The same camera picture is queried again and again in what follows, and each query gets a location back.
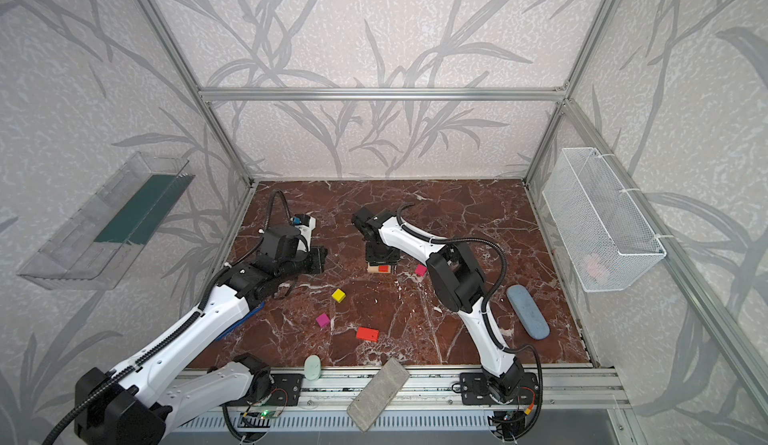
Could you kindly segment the natural wood block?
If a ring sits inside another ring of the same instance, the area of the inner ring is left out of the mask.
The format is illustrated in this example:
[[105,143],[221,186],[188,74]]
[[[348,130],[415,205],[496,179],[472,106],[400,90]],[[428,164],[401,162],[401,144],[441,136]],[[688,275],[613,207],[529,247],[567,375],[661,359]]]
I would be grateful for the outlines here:
[[392,266],[386,265],[369,265],[367,271],[371,274],[390,274],[392,272]]

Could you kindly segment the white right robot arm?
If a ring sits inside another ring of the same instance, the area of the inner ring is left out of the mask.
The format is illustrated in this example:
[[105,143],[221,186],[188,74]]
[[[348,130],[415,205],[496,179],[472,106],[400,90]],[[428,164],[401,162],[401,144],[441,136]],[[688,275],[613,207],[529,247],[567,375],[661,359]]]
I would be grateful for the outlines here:
[[[388,210],[372,214],[362,208],[353,215],[352,223],[368,245],[403,252],[426,267],[437,298],[463,321],[479,353],[488,385],[495,387],[504,401],[505,395],[523,380],[525,370],[517,357],[520,351],[507,345],[490,307],[507,272],[501,248],[482,238],[431,234]],[[470,248],[472,243],[491,248],[501,260],[499,275],[488,290],[484,288],[486,274]]]

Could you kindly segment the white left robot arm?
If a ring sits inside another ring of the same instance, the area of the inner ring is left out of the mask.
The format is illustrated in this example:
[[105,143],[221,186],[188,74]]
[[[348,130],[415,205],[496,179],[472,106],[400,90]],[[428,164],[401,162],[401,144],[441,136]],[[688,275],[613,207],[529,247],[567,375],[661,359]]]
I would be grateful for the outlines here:
[[272,286],[323,271],[328,251],[313,246],[278,267],[243,267],[158,338],[111,370],[93,368],[75,387],[75,405],[48,433],[53,444],[67,427],[87,444],[158,444],[171,431],[231,402],[270,399],[270,367],[243,354],[182,385],[180,372],[209,344],[253,315]]

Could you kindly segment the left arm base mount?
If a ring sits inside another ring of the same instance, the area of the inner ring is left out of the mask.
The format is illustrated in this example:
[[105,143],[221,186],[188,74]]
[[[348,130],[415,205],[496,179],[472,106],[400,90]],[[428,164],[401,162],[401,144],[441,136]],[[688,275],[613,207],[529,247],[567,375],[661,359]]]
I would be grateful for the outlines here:
[[272,388],[258,406],[295,407],[299,403],[304,375],[301,373],[278,373],[271,376]]

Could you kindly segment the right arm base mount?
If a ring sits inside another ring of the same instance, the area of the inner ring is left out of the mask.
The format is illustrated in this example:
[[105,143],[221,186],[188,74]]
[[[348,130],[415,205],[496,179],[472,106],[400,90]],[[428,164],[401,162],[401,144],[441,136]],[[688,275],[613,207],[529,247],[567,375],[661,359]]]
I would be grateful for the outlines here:
[[537,376],[524,372],[515,385],[483,372],[465,372],[451,385],[451,390],[461,396],[463,405],[511,405],[534,406],[538,400]]

